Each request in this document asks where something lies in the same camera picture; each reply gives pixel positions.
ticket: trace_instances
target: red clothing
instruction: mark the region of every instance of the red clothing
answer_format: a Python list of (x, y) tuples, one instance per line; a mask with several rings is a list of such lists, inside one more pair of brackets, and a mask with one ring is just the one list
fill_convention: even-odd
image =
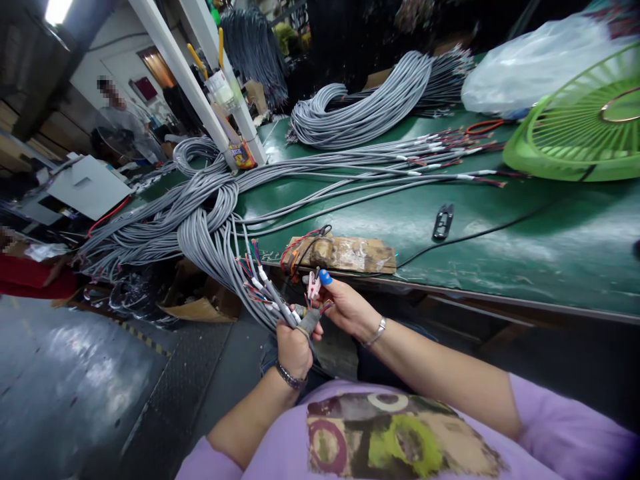
[(0, 294), (40, 299), (68, 298), (77, 290), (73, 270), (64, 266), (56, 280), (46, 287), (53, 265), (0, 253)]

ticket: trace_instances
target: tabletop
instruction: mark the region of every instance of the tabletop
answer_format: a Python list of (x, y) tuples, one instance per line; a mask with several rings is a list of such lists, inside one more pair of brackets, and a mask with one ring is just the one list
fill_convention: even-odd
[[(408, 117), (370, 143), (410, 139), (448, 127), (486, 120), (458, 111), (451, 117)], [(306, 145), (286, 146), (288, 119), (260, 127), (258, 134), (269, 162), (313, 155)], [(515, 127), (502, 126), (494, 139), (507, 140)], [(450, 173), (505, 168), (501, 152), (465, 158)], [(174, 172), (137, 198), (133, 206), (161, 195), (183, 181)], [(252, 189), (238, 200), (236, 212), (245, 218), (289, 205), (327, 182), (288, 177)], [(275, 227), (361, 196), (349, 193), (307, 205), (270, 223)], [(395, 248), (398, 262), (432, 245), (435, 217), (445, 203), (455, 206), (449, 240), (514, 220), (551, 199), (554, 204), (521, 223), (488, 235), (427, 252), (389, 279), (432, 287), (498, 295), (640, 315), (640, 181), (570, 183), (544, 179), (508, 179), (502, 189), (485, 185), (442, 183), (423, 185), (322, 214), (259, 238), (259, 247), (276, 258), (293, 236), (330, 223), (340, 237), (378, 238)]]

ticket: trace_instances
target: purple shirt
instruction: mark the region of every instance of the purple shirt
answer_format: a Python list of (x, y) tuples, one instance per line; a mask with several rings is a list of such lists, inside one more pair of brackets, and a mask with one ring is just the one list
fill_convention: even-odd
[(586, 405), (510, 375), (523, 425), (514, 442), (448, 406), (335, 380), (274, 422), (246, 471), (206, 438), (178, 480), (620, 479), (638, 438)]

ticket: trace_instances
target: ceiling light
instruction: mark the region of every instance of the ceiling light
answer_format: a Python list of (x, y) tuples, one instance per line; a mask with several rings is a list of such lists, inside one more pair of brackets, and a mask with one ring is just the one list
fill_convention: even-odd
[(65, 21), (73, 0), (49, 0), (45, 20), (51, 25), (60, 25)]

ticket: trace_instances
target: green desk fan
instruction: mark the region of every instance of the green desk fan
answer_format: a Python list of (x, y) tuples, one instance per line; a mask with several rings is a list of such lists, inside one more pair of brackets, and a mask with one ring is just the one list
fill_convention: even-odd
[(640, 177), (640, 41), (544, 97), (504, 150), (535, 177), (585, 181)]

